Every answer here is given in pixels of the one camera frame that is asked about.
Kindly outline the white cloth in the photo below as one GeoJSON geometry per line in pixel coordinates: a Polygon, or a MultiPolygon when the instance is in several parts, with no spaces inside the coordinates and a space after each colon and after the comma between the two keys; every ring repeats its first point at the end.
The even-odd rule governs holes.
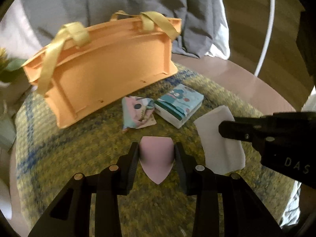
{"type": "Polygon", "coordinates": [[[223,121],[234,121],[229,108],[224,105],[194,121],[205,153],[206,167],[221,175],[243,169],[246,162],[241,141],[220,135],[218,127],[223,121]]]}

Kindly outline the teal tissue pack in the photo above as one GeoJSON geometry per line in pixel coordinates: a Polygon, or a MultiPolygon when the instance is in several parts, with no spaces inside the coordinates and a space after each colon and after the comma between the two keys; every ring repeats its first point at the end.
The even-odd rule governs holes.
{"type": "Polygon", "coordinates": [[[201,107],[204,95],[183,84],[154,101],[155,112],[180,129],[201,107]]]}

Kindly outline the pink makeup sponge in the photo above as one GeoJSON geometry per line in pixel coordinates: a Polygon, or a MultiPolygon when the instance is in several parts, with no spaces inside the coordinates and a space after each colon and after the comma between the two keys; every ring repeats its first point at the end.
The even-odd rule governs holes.
{"type": "Polygon", "coordinates": [[[170,137],[143,136],[140,143],[140,163],[155,184],[161,184],[174,164],[174,142],[170,137]]]}

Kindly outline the pastel fabric pouch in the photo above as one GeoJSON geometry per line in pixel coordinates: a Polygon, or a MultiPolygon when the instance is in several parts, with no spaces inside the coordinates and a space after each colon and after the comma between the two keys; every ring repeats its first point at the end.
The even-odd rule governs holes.
{"type": "Polygon", "coordinates": [[[122,98],[123,131],[156,125],[154,100],[146,97],[122,98]]]}

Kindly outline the yellow blue woven mat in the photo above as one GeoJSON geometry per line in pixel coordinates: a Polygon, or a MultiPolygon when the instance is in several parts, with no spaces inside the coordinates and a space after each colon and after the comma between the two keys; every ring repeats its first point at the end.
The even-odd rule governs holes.
{"type": "MultiPolygon", "coordinates": [[[[205,156],[196,119],[221,105],[237,117],[261,116],[237,95],[181,65],[175,75],[136,91],[135,96],[157,99],[178,84],[204,95],[201,108],[179,129],[156,117],[153,126],[124,132],[121,101],[60,129],[42,96],[29,94],[16,115],[17,188],[28,225],[35,225],[75,173],[90,176],[101,172],[143,136],[179,141],[185,152],[202,164],[205,156]]],[[[138,167],[130,194],[118,198],[123,236],[191,236],[196,200],[184,194],[175,170],[157,185],[138,167]]]]}

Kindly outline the white hoop tube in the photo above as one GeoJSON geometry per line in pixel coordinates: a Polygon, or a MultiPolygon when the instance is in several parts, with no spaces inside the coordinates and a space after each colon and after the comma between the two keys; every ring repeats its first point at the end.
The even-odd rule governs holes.
{"type": "Polygon", "coordinates": [[[259,73],[260,73],[261,68],[263,66],[263,62],[266,58],[267,50],[268,50],[269,43],[270,43],[271,36],[272,36],[272,31],[273,31],[273,26],[274,26],[274,18],[275,18],[275,0],[270,0],[269,17],[268,17],[266,36],[265,36],[265,40],[263,43],[262,51],[261,51],[256,69],[254,71],[254,75],[256,77],[259,76],[259,73]]]}

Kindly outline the orange plastic crate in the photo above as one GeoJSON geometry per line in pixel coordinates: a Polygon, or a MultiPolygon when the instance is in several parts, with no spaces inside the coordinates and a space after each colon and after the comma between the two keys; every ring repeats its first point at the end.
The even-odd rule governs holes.
{"type": "Polygon", "coordinates": [[[177,73],[172,42],[179,18],[118,11],[102,24],[63,25],[53,40],[23,64],[31,85],[67,128],[112,102],[177,73]]]}

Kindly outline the sunflower bouquet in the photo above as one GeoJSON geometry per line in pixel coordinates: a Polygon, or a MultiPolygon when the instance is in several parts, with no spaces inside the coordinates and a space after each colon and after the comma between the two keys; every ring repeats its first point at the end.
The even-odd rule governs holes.
{"type": "Polygon", "coordinates": [[[22,64],[26,61],[21,58],[8,57],[5,48],[1,48],[1,82],[11,83],[21,73],[23,73],[22,64]]]}

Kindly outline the white sheer curtain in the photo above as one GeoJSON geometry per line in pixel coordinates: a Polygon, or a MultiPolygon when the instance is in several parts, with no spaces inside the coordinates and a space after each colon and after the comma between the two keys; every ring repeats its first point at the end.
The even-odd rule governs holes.
{"type": "Polygon", "coordinates": [[[14,0],[1,20],[1,47],[10,58],[29,59],[42,49],[25,14],[22,0],[14,0]]]}

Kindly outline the grey curtain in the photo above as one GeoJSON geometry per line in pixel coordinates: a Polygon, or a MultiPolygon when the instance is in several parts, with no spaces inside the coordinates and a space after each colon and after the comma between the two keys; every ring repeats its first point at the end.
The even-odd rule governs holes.
{"type": "Polygon", "coordinates": [[[41,45],[47,45],[61,25],[81,22],[92,26],[107,22],[119,10],[128,14],[156,11],[182,21],[181,35],[173,43],[175,54],[227,59],[229,28],[223,0],[21,0],[41,45]]]}

